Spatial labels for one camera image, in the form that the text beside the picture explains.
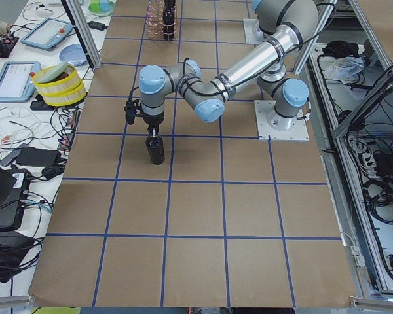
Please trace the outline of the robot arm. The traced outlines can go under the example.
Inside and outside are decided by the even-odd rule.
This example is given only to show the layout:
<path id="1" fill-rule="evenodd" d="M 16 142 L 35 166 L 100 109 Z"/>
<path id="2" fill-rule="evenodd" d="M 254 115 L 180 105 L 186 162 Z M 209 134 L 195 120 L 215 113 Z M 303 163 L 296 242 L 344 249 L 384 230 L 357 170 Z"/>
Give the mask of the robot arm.
<path id="1" fill-rule="evenodd" d="M 263 33 L 267 33 L 267 1 L 264 0 L 253 0 L 252 10 L 257 16 L 259 29 Z"/>
<path id="2" fill-rule="evenodd" d="M 201 80 L 201 70 L 193 60 L 167 69 L 148 65 L 140 71 L 140 115 L 150 130 L 157 130 L 163 122 L 165 98 L 174 92 L 203 122 L 215 122 L 223 114 L 225 102 L 309 40 L 318 23 L 318 9 L 313 1 L 253 1 L 252 8 L 266 38 L 210 82 Z"/>

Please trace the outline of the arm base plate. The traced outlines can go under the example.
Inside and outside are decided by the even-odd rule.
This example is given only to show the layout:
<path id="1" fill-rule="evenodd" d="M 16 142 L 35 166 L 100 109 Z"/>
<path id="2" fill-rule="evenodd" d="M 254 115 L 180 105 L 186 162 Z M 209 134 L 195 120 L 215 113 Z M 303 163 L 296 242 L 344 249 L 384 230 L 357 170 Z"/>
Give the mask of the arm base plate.
<path id="1" fill-rule="evenodd" d="M 261 44 L 266 38 L 266 35 L 261 31 L 259 27 L 258 19 L 243 19 L 243 27 L 246 44 L 258 45 Z"/>
<path id="2" fill-rule="evenodd" d="M 275 101 L 254 101 L 258 138 L 261 141 L 309 141 L 303 110 L 297 116 L 283 118 L 275 111 Z"/>

